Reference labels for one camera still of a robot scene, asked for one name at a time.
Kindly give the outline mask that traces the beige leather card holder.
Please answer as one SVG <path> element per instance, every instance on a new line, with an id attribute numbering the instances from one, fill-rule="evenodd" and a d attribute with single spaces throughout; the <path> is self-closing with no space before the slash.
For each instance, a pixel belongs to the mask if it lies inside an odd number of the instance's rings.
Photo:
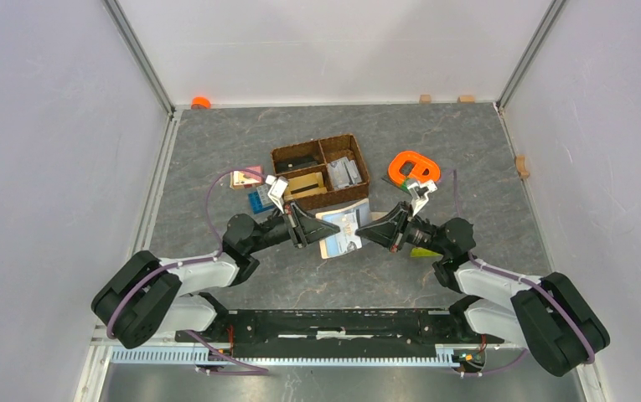
<path id="1" fill-rule="evenodd" d="M 355 231 L 360 226 L 372 223 L 384 215 L 386 212 L 372 211 L 367 198 L 341 209 L 316 213 L 317 219 L 339 227 L 337 234 L 319 241 L 321 258 L 331 259 L 361 249 L 368 240 L 362 240 Z"/>

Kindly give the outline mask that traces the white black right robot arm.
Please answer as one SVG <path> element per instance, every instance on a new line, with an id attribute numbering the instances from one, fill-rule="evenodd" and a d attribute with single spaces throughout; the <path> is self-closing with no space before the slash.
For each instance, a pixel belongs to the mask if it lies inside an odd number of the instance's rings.
<path id="1" fill-rule="evenodd" d="M 462 295 L 449 308 L 448 328 L 460 342 L 494 336 L 527 350 L 549 374 L 561 377 L 594 362 L 610 334 L 572 281 L 560 272 L 527 276 L 476 257 L 473 225 L 456 217 L 435 225 L 406 202 L 355 232 L 391 252 L 414 245 L 437 252 L 439 283 Z"/>

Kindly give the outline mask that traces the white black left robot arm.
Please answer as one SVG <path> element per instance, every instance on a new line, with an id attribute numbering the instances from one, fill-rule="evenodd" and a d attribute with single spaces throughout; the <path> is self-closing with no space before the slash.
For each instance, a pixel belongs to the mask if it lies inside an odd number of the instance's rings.
<path id="1" fill-rule="evenodd" d="M 259 265 L 257 251 L 287 241 L 303 248 L 339 231 L 295 202 L 262 223 L 236 214 L 226 225 L 219 251 L 185 259 L 138 251 L 98 291 L 90 308 L 105 323 L 107 337 L 127 349 L 158 333 L 183 330 L 218 341 L 227 333 L 228 319 L 202 291 L 247 281 Z"/>

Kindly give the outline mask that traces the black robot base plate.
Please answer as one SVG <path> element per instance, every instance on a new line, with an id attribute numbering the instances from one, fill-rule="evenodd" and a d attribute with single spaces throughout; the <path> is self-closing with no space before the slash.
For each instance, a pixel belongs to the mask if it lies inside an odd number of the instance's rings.
<path id="1" fill-rule="evenodd" d="M 430 358 L 438 344 L 503 343 L 445 309 L 235 310 L 201 333 L 235 358 Z"/>

